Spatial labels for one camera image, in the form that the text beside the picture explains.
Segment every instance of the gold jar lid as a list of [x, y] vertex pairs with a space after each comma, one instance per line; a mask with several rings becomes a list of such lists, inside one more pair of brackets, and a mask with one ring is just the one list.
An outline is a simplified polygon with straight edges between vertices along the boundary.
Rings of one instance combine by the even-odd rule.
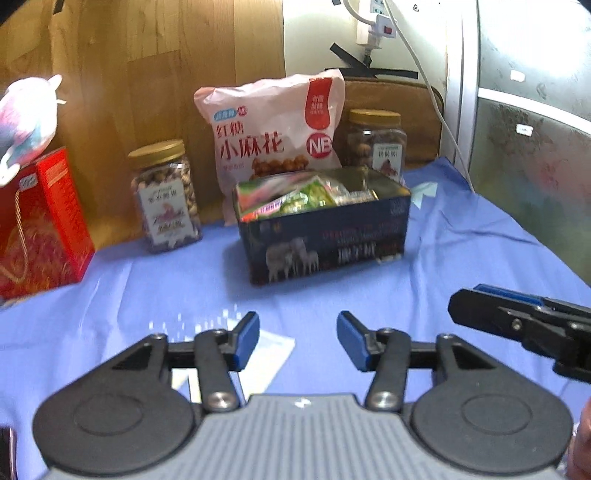
[[127, 158], [136, 168], [148, 168], [179, 158], [185, 154], [182, 140], [166, 140], [133, 150]]
[[370, 127], [400, 128], [402, 126], [400, 113], [388, 110], [354, 108], [349, 112], [349, 121], [353, 124], [368, 125]]

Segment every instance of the human hand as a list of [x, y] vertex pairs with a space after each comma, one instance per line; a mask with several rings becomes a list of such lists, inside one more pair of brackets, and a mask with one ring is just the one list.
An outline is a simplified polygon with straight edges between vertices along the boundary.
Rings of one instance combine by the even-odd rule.
[[577, 435], [570, 442], [567, 476], [570, 480], [591, 480], [591, 398], [581, 413]]

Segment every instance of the gift box rope handle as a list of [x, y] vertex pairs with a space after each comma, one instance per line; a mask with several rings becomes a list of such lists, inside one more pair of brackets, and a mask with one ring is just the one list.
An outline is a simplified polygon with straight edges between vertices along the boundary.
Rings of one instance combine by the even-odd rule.
[[21, 203], [19, 200], [19, 194], [19, 190], [17, 190], [17, 192], [14, 194], [14, 209], [17, 214], [18, 236], [21, 240], [22, 253], [25, 259], [25, 265], [22, 269], [22, 275], [20, 277], [17, 277], [16, 275], [13, 275], [11, 272], [9, 272], [8, 269], [6, 269], [2, 264], [0, 264], [0, 272], [2, 272], [3, 275], [5, 275], [10, 281], [17, 284], [22, 283], [25, 280], [25, 278], [27, 277], [27, 272], [29, 270], [29, 255], [27, 252], [27, 244], [25, 243], [25, 232], [22, 229]]

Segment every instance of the white cable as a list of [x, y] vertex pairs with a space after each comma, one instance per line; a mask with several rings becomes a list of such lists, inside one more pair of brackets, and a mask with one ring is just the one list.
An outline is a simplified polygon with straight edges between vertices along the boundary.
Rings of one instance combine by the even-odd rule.
[[372, 20], [369, 20], [367, 18], [362, 17], [361, 15], [359, 15], [355, 9], [351, 6], [351, 3], [349, 2], [349, 0], [342, 0], [342, 4], [345, 6], [345, 8], [347, 9], [347, 12], [349, 12], [351, 14], [351, 16], [355, 19], [355, 20], [359, 20], [361, 23], [364, 23], [366, 25], [375, 25], [375, 22]]
[[[349, 5], [347, 7], [349, 0], [342, 0], [342, 2], [344, 3], [347, 10], [349, 10], [349, 8], [351, 8], [351, 5]], [[472, 179], [470, 178], [470, 174], [468, 173], [468, 165], [466, 164], [464, 158], [462, 157], [462, 152], [460, 152], [460, 147], [458, 146], [456, 139], [454, 138], [454, 135], [452, 134], [451, 129], [449, 128], [447, 122], [443, 118], [443, 115], [439, 111], [439, 106], [437, 105], [437, 99], [435, 98], [435, 94], [433, 93], [433, 88], [431, 87], [431, 84], [429, 83], [429, 80], [427, 79], [427, 75], [425, 74], [425, 71], [423, 70], [423, 66], [421, 65], [421, 62], [418, 60], [417, 54], [414, 52], [413, 48], [410, 46], [410, 43], [408, 43], [408, 40], [406, 39], [404, 34], [401, 32], [400, 27], [398, 26], [398, 24], [394, 20], [394, 15], [392, 14], [392, 9], [389, 4], [390, 2], [392, 2], [392, 0], [385, 0], [385, 2], [384, 2], [385, 6], [386, 6], [386, 11], [388, 12], [390, 20], [392, 20], [392, 23], [394, 24], [396, 30], [398, 31], [398, 34], [400, 35], [402, 42], [404, 43], [404, 45], [408, 49], [411, 57], [413, 58], [414, 63], [417, 64], [418, 71], [421, 74], [421, 77], [423, 77], [423, 80], [425, 81], [425, 85], [427, 85], [427, 90], [429, 92], [429, 96], [431, 97], [431, 103], [433, 104], [433, 108], [435, 109], [435, 114], [437, 115], [443, 128], [448, 133], [449, 137], [452, 139], [453, 146], [455, 147], [456, 152], [457, 152], [457, 156], [460, 158], [460, 161], [462, 162], [464, 170], [466, 171], [466, 180], [468, 182], [468, 185], [470, 186], [470, 190], [474, 193], [474, 186], [472, 185]]]

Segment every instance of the blue tablecloth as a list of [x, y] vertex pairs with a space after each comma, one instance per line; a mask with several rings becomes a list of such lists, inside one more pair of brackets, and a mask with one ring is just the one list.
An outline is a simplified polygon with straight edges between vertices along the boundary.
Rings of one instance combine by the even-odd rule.
[[[336, 338], [336, 318], [350, 310], [367, 326], [406, 330], [415, 340], [453, 332], [560, 395], [578, 416], [591, 387], [555, 375], [552, 362], [517, 344], [452, 323], [449, 297], [479, 283], [591, 306], [591, 289], [508, 215], [472, 194], [446, 159], [409, 172], [416, 187], [438, 184], [413, 205], [405, 257], [366, 262], [266, 287], [248, 281], [236, 228], [210, 226], [198, 244], [161, 255], [142, 242], [98, 253], [82, 283], [39, 295], [0, 313], [0, 423], [18, 432], [20, 480], [45, 466], [31, 421], [51, 393], [145, 335], [191, 338], [225, 326], [228, 312], [255, 310], [261, 328], [295, 339], [269, 393], [354, 392], [371, 380], [356, 371]], [[430, 388], [412, 372], [407, 399]]]

